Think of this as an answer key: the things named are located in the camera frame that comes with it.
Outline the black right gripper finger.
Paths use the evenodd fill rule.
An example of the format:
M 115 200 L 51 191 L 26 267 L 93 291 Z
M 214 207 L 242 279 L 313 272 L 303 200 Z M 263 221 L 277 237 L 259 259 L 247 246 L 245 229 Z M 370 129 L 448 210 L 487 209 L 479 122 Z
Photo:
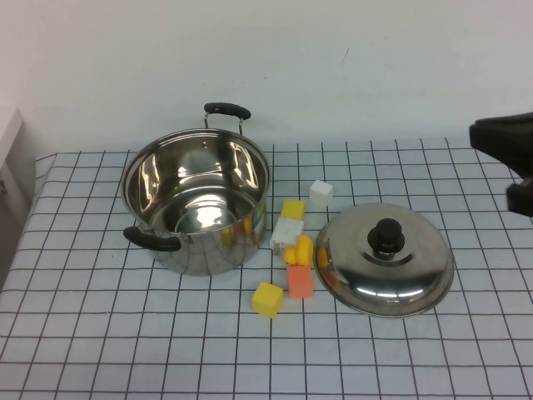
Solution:
M 469 128 L 471 146 L 505 164 L 521 178 L 532 177 L 532 113 L 490 117 Z
M 506 201 L 509 212 L 533 217 L 533 182 L 532 177 L 524 178 L 520 183 L 512 183 L 506 189 Z

